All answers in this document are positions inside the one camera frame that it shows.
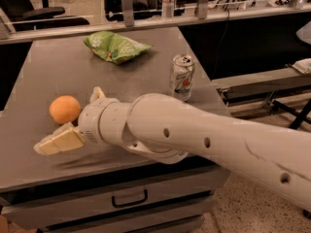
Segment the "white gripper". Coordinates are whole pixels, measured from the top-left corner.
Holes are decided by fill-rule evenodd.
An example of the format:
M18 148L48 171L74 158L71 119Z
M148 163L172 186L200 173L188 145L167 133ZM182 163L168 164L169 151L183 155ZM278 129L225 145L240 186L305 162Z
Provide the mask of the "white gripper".
M121 146L129 103L120 102L115 98L105 98L99 86L93 89L89 102L90 104L79 116L79 127L71 122L61 125L51 135L37 143L34 150L42 155L75 150L85 145L84 137L96 144Z

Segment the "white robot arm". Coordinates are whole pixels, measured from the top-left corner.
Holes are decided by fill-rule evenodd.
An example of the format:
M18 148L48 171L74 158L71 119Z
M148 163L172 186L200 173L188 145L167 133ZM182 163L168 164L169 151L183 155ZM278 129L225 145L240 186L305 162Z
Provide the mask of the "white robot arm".
M131 103L96 88L78 125L68 122L34 146L42 155L106 143L164 164L188 154L311 210L311 135L197 109L171 96L144 94Z

